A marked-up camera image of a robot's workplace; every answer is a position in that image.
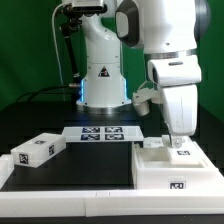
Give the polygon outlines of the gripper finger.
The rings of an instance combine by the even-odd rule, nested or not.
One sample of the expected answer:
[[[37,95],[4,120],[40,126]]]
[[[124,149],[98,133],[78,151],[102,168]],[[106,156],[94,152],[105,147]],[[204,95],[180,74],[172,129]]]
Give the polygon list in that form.
[[[170,144],[173,148],[180,148],[184,143],[184,138],[182,136],[169,135],[169,137]]]

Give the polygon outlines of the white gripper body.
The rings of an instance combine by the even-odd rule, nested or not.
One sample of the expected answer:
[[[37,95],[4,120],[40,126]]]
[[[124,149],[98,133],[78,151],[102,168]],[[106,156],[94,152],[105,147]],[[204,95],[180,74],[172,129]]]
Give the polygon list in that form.
[[[201,69],[196,55],[154,59],[147,63],[149,79],[162,98],[162,114],[172,136],[191,136],[196,130]]]

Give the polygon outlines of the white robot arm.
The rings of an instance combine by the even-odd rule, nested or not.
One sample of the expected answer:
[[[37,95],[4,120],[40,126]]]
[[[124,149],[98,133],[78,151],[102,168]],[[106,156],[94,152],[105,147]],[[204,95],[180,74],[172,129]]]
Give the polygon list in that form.
[[[81,26],[87,74],[78,104],[93,110],[131,103],[139,115],[158,104],[174,147],[195,133],[201,68],[197,41],[210,20],[207,0],[62,0],[69,27]],[[125,98],[120,46],[143,50],[145,75],[153,83]]]

